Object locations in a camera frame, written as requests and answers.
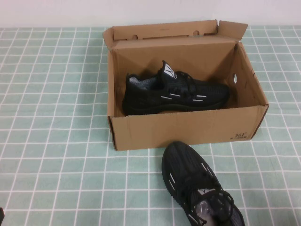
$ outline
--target cardboard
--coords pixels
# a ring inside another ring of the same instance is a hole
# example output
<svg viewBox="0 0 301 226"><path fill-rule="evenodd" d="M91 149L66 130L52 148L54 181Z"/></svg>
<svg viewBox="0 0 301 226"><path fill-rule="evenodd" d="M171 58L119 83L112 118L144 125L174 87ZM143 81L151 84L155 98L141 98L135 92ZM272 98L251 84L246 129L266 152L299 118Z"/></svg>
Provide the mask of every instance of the cardboard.
<svg viewBox="0 0 301 226"><path fill-rule="evenodd" d="M269 107L239 42L246 24L216 20L112 27L103 33L108 53L108 120L117 150L251 139ZM223 109L125 116L127 73L152 76L162 60L175 71L230 87Z"/></svg>

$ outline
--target shoe on floor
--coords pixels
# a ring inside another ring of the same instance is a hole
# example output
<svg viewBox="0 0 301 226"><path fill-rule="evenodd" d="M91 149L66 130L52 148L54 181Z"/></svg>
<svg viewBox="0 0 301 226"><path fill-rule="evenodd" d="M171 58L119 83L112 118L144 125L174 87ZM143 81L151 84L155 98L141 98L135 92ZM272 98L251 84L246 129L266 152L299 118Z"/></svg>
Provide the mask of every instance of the shoe on floor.
<svg viewBox="0 0 301 226"><path fill-rule="evenodd" d="M126 115L219 109L230 93L224 84L200 81L187 73L174 72L165 61L157 75L141 80L131 74L126 83L122 105Z"/></svg>
<svg viewBox="0 0 301 226"><path fill-rule="evenodd" d="M164 183L192 226L244 226L231 195L204 159L182 142L171 143L162 158Z"/></svg>

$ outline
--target box flap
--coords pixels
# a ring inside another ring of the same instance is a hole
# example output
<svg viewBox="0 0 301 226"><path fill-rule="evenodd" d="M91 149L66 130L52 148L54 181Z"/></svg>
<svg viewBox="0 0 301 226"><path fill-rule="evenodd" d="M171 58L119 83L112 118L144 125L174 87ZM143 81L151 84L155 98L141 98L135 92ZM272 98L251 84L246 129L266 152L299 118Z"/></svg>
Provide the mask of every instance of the box flap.
<svg viewBox="0 0 301 226"><path fill-rule="evenodd" d="M103 32L103 39L108 49L111 49L114 46L113 28L109 28Z"/></svg>
<svg viewBox="0 0 301 226"><path fill-rule="evenodd" d="M228 22L228 21L220 21L218 25L218 35L231 37L237 40L241 40L248 25L235 23L235 22Z"/></svg>
<svg viewBox="0 0 301 226"><path fill-rule="evenodd" d="M113 27L114 40L193 36L217 32L216 20Z"/></svg>

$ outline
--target open cardboard box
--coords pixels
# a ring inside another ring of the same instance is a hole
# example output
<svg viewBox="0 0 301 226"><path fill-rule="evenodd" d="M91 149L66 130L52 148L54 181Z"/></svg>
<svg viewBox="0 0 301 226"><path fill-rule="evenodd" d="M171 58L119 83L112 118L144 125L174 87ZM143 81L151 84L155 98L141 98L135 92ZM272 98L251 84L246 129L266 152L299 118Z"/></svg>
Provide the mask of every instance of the open cardboard box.
<svg viewBox="0 0 301 226"><path fill-rule="evenodd" d="M112 27L103 33L109 48L108 120L117 150L251 139L269 107L240 42L246 24L217 20ZM154 75L168 62L193 78L226 83L223 109L125 116L127 73Z"/></svg>

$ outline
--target shoe tongue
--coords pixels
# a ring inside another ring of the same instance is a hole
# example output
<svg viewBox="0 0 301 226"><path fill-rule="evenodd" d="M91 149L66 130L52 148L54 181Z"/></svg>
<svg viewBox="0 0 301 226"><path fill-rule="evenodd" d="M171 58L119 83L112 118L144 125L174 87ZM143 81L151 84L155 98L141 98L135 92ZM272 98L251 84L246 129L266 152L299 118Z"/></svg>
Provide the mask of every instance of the shoe tongue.
<svg viewBox="0 0 301 226"><path fill-rule="evenodd" d="M165 61L163 61L163 66L161 68L161 76L163 79L168 81L174 81L177 79L177 74L173 71L171 66L168 65Z"/></svg>

